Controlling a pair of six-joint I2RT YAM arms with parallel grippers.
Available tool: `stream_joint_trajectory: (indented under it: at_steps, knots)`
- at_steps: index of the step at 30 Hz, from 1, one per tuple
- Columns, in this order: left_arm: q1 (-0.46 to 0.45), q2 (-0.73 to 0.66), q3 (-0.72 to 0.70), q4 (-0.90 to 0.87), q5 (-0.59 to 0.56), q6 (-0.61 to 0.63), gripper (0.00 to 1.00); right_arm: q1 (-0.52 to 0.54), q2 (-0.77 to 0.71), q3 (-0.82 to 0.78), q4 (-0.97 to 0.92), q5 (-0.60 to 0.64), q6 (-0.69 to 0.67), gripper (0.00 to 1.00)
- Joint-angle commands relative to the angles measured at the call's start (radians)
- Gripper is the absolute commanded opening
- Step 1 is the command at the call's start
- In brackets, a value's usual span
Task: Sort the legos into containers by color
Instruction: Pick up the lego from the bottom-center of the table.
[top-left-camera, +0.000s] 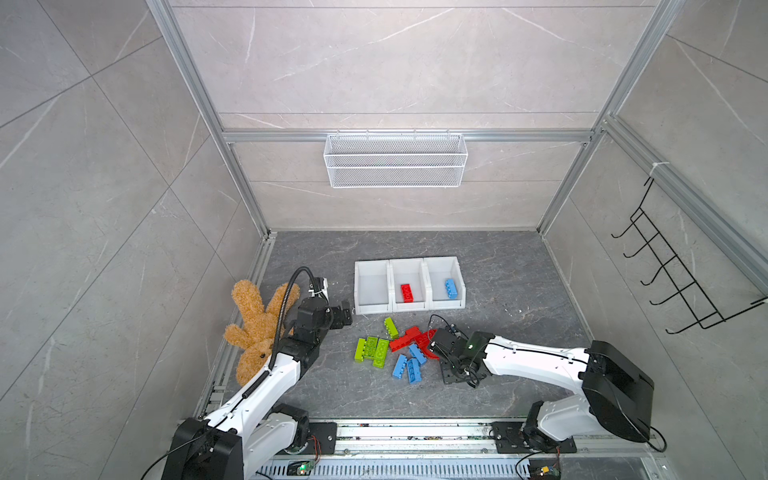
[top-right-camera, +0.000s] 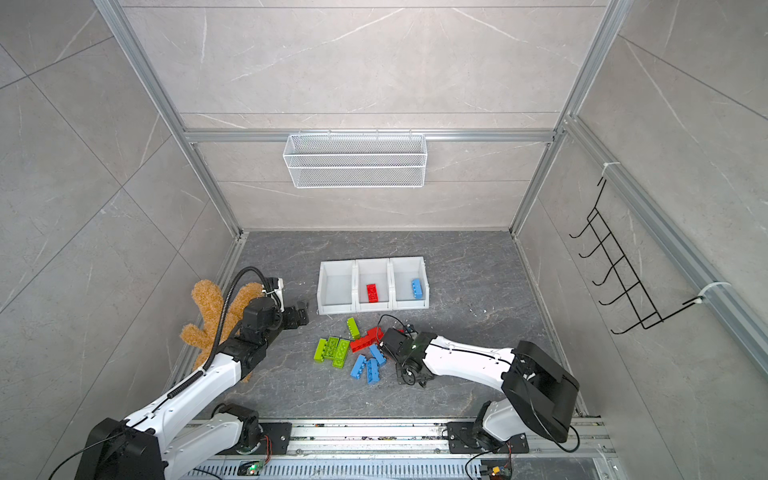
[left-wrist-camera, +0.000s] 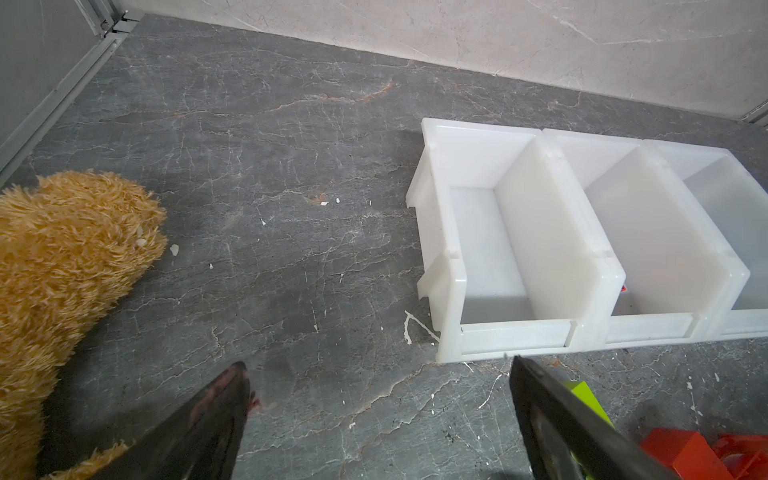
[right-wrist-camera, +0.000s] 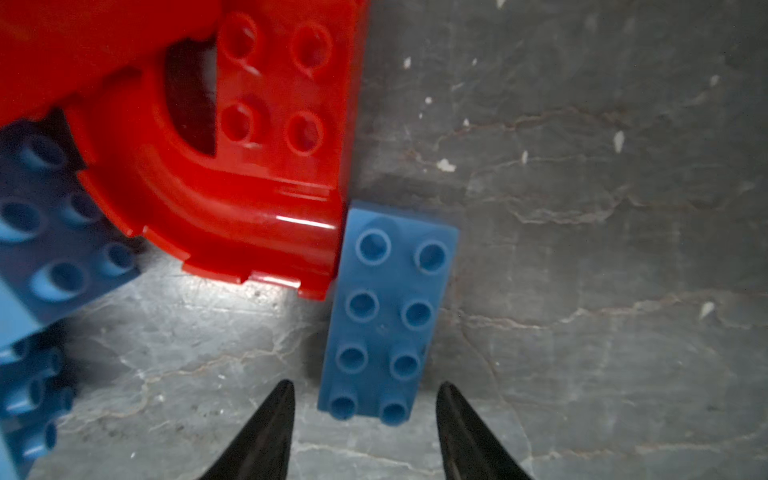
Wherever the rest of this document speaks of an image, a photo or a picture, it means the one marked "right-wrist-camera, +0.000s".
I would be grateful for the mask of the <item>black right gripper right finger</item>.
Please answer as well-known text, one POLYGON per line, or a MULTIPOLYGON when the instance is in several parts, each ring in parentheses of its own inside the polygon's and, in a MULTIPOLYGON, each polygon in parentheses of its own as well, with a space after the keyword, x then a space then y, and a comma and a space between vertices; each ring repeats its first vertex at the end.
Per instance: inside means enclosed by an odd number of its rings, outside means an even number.
POLYGON ((451 382, 438 390, 436 420, 446 479, 532 480, 451 382))

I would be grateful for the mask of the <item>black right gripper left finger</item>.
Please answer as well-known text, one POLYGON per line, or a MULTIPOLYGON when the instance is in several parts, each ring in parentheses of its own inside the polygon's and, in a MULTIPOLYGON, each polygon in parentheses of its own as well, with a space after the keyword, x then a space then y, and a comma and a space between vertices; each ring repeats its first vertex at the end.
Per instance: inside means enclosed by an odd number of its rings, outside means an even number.
POLYGON ((285 480, 288 476, 295 408, 294 384, 283 379, 200 479, 285 480))

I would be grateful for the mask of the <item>blue lego brick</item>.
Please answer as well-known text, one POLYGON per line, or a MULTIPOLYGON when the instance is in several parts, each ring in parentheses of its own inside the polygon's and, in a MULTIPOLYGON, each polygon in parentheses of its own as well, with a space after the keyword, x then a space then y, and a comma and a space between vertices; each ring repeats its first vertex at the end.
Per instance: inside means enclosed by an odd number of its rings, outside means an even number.
POLYGON ((59 143, 29 121, 2 128, 2 348, 138 275, 59 143))
POLYGON ((73 407, 74 391, 56 384, 63 351, 38 335, 1 349, 1 477, 26 479, 54 451, 58 420, 73 407))
POLYGON ((350 205, 319 410, 341 421, 409 420, 458 240, 456 227, 423 214, 350 205))

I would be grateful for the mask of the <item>red curved lego piece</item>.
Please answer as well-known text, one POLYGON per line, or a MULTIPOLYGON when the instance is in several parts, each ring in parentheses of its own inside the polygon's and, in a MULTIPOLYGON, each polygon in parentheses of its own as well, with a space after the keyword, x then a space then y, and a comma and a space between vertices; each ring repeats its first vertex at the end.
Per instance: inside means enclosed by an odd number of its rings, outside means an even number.
POLYGON ((63 110, 80 183, 186 272, 323 300, 338 268, 366 1, 5 1, 1 121, 63 110), (213 149, 180 135, 168 61, 216 42, 213 149))

